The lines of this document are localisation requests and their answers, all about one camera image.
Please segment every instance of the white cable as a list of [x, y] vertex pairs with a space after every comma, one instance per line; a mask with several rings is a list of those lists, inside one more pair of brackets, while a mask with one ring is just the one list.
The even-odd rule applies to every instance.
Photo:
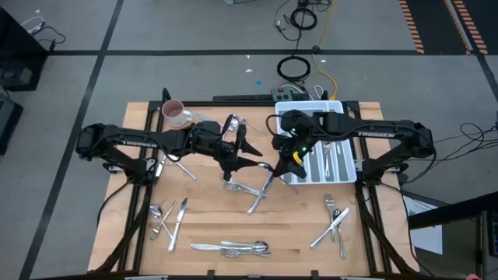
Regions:
[[284, 87], [284, 86], [290, 86], [291, 88], [297, 90], [299, 93], [303, 93], [303, 91], [300, 88], [298, 88], [297, 86], [293, 86], [293, 85], [289, 85], [289, 84], [281, 85], [281, 87]]
[[[321, 93], [320, 94], [318, 94], [317, 88], [321, 89]], [[314, 90], [314, 94], [316, 94], [317, 97], [318, 97], [318, 99], [320, 100], [321, 96], [324, 94], [324, 88], [322, 88], [319, 85], [316, 85], [316, 86], [313, 87], [313, 90]]]
[[28, 30], [28, 33], [31, 34], [35, 31], [38, 31], [41, 29], [41, 27], [45, 24], [45, 19], [42, 18], [41, 16], [34, 16], [32, 17], [31, 19], [28, 19], [27, 21], [25, 21], [24, 23], [21, 23], [21, 26], [25, 25], [26, 23], [30, 22], [31, 20], [33, 19], [40, 19], [41, 20], [41, 23], [37, 24], [35, 27], [33, 27], [32, 29]]
[[[297, 86], [293, 86], [293, 85], [289, 85], [289, 84], [281, 85], [281, 87], [284, 87], [284, 86], [290, 86], [291, 88], [297, 90], [299, 93], [304, 94], [303, 91], [300, 88], [298, 88]], [[314, 98], [311, 94], [308, 93], [308, 96], [311, 98], [311, 100], [314, 100]]]

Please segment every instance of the yellow cable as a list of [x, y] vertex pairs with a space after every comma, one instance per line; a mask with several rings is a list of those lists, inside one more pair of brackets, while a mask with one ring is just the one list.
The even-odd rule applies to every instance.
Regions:
[[330, 96], [330, 100], [335, 100], [335, 98], [337, 96], [337, 82], [334, 80], [334, 78], [332, 78], [332, 76], [330, 76], [329, 74], [327, 74], [325, 71], [323, 71], [320, 68], [320, 66], [317, 64], [317, 62], [314, 61], [314, 55], [313, 54], [311, 54], [311, 61], [317, 67], [318, 71], [320, 71], [320, 73], [322, 75], [324, 75], [325, 77], [327, 77], [334, 84], [334, 93]]
[[[334, 13], [335, 9], [337, 8], [337, 1], [338, 0], [332, 0], [332, 5], [331, 5], [330, 9], [328, 10], [328, 14], [327, 14], [327, 21], [325, 22], [324, 29], [321, 32], [320, 41], [318, 41], [318, 45], [317, 45], [318, 47], [321, 46], [321, 43], [323, 42], [323, 40], [325, 38], [325, 35], [327, 34], [328, 22], [330, 21], [332, 13]], [[327, 74], [325, 71], [323, 71], [320, 68], [320, 66], [314, 61], [314, 55], [313, 54], [311, 54], [311, 61], [317, 67], [318, 71], [320, 71], [320, 73], [322, 75], [324, 75], [325, 77], [327, 77], [334, 84], [334, 93], [330, 96], [330, 99], [331, 100], [335, 100], [335, 98], [337, 96], [337, 82], [334, 80], [334, 78], [332, 78], [332, 76], [330, 76], [329, 74]]]

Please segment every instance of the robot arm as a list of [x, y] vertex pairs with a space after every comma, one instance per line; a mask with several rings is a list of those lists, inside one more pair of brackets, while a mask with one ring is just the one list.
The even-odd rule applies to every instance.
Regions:
[[274, 169], [276, 177], [287, 172], [305, 177], [300, 163], [318, 141], [342, 141], [356, 136], [400, 140], [398, 146], [378, 159], [363, 161], [363, 179], [370, 184], [378, 184], [385, 170], [400, 166], [411, 157], [426, 158], [434, 151], [430, 130], [412, 121], [357, 120], [333, 112], [316, 112], [309, 117], [299, 110], [286, 112], [281, 118], [280, 127], [290, 136], [274, 135], [272, 140], [280, 156]]
[[151, 171], [156, 160], [132, 159], [116, 149], [116, 145], [161, 149], [167, 155], [180, 158], [191, 153], [211, 156], [219, 163], [224, 177], [228, 180], [232, 171], [246, 166], [257, 166], [255, 161], [237, 155], [241, 150], [262, 156], [245, 141], [245, 125], [239, 127], [235, 142], [222, 141], [220, 132], [221, 126], [215, 121], [202, 121], [187, 128], [165, 132], [146, 132], [115, 125], [92, 124], [80, 131], [75, 151], [82, 159], [90, 161], [94, 157], [100, 157], [106, 161], [105, 164], [120, 167], [134, 184], [147, 184], [153, 179]]

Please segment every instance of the gray floor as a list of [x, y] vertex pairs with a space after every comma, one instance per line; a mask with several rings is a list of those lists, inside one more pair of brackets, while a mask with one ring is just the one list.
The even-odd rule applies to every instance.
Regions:
[[[272, 26], [273, 13], [283, 1], [260, 0], [226, 6], [223, 0], [125, 0], [110, 42], [114, 50], [292, 49]], [[3, 1], [20, 22], [39, 9], [47, 24], [68, 40], [57, 49], [97, 50], [116, 1], [43, 0]], [[295, 4], [283, 11], [290, 14]], [[318, 13], [318, 27], [303, 33], [300, 48], [316, 44], [326, 17]], [[288, 26], [289, 36], [296, 36]], [[41, 34], [51, 37], [53, 34]], [[414, 50], [398, 0], [375, 3], [340, 1], [322, 48]], [[215, 95], [266, 94], [282, 84], [275, 67], [283, 56], [112, 56], [106, 57], [83, 125], [121, 124], [130, 101], [158, 100], [163, 87], [182, 100], [210, 100]], [[459, 135], [460, 124], [473, 122], [490, 128], [498, 108], [479, 63], [471, 56], [318, 56], [322, 67], [338, 82], [340, 100], [379, 101], [384, 118], [420, 121], [434, 138]], [[0, 158], [0, 270], [5, 279], [18, 278], [69, 132], [96, 58], [49, 58], [37, 91], [13, 93], [25, 110], [9, 152]], [[487, 58], [498, 72], [498, 58]], [[302, 72], [289, 63], [283, 71]], [[329, 81], [312, 71], [306, 85]], [[464, 139], [438, 145], [441, 156]], [[443, 163], [406, 189], [449, 203], [495, 191], [493, 169], [498, 149], [476, 152]], [[414, 163], [415, 175], [426, 163]], [[32, 278], [85, 272], [96, 213], [103, 201], [108, 174], [100, 163], [73, 155], [42, 243]], [[422, 262], [441, 273], [469, 273], [474, 268], [472, 222], [444, 227], [445, 255], [418, 252]]]

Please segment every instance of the metal spoon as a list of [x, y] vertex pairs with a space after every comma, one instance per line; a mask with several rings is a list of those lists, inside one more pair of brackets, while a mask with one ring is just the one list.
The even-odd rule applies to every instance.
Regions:
[[168, 229], [166, 224], [163, 222], [163, 212], [161, 212], [161, 207], [158, 205], [150, 205], [149, 206], [150, 213], [153, 215], [154, 218], [159, 219], [161, 221], [161, 225], [163, 225], [164, 229], [170, 236], [170, 238], [173, 238], [173, 234], [171, 231]]

